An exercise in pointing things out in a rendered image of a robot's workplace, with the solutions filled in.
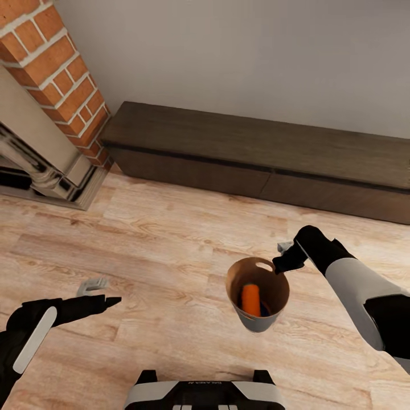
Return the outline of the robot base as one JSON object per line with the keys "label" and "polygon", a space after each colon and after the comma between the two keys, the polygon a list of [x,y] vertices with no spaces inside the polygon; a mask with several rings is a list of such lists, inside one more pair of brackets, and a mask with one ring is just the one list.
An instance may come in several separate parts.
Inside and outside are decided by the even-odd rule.
{"label": "robot base", "polygon": [[237,405],[237,410],[287,410],[281,390],[269,372],[255,370],[253,382],[157,382],[155,370],[143,370],[124,410],[172,410],[182,405]]}

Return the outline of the can of soda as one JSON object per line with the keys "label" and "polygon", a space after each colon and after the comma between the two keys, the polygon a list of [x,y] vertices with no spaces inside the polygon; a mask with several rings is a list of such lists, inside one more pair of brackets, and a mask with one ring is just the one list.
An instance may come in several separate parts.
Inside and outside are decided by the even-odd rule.
{"label": "can of soda", "polygon": [[[241,311],[260,317],[259,289],[252,282],[246,282],[241,289]],[[261,302],[262,303],[262,302]],[[263,303],[262,303],[263,304]],[[263,304],[264,305],[264,304]]]}
{"label": "can of soda", "polygon": [[261,302],[259,302],[259,304],[260,304],[260,316],[262,317],[270,316],[269,310]]}

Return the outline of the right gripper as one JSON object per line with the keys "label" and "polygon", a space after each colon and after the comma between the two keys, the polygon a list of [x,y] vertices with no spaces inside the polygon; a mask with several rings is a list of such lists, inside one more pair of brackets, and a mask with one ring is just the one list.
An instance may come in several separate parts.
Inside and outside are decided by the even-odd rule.
{"label": "right gripper", "polygon": [[287,252],[283,254],[283,256],[275,257],[272,261],[276,266],[277,273],[288,272],[289,270],[295,270],[305,267],[303,261],[299,261],[291,255],[290,249],[288,249]]}

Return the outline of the trash can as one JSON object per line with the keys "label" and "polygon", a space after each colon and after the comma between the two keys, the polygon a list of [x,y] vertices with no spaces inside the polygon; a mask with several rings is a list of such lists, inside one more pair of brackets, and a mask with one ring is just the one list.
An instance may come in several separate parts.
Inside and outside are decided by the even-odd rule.
{"label": "trash can", "polygon": [[[268,264],[272,271],[256,265],[257,262]],[[261,257],[245,257],[232,264],[225,276],[225,290],[231,304],[238,314],[241,324],[253,334],[262,334],[287,306],[290,298],[290,287],[284,273],[276,273],[274,263]],[[246,282],[252,282],[259,289],[259,300],[269,310],[270,316],[254,316],[241,311],[241,289]]]}

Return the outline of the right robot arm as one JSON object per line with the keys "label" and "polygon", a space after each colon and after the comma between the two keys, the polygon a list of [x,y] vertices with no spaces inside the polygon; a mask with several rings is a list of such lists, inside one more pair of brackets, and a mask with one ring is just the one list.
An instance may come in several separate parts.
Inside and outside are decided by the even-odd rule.
{"label": "right robot arm", "polygon": [[356,259],[337,239],[306,226],[291,242],[277,244],[277,273],[305,267],[309,258],[325,276],[356,329],[377,351],[385,351],[410,376],[410,293]]}

